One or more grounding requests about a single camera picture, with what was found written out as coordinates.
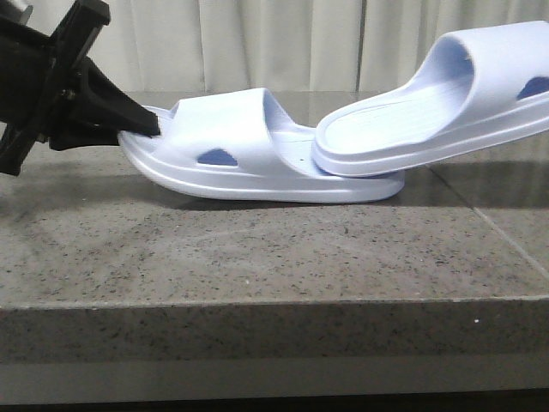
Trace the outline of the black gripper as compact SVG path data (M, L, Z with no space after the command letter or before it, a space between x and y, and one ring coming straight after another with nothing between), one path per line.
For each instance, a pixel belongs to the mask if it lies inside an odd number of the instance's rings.
M74 2L50 35L27 26L31 12L24 2L1 3L2 173L18 175L36 142L63 151L118 146L121 130L160 134L157 116L87 58L111 21L107 3Z

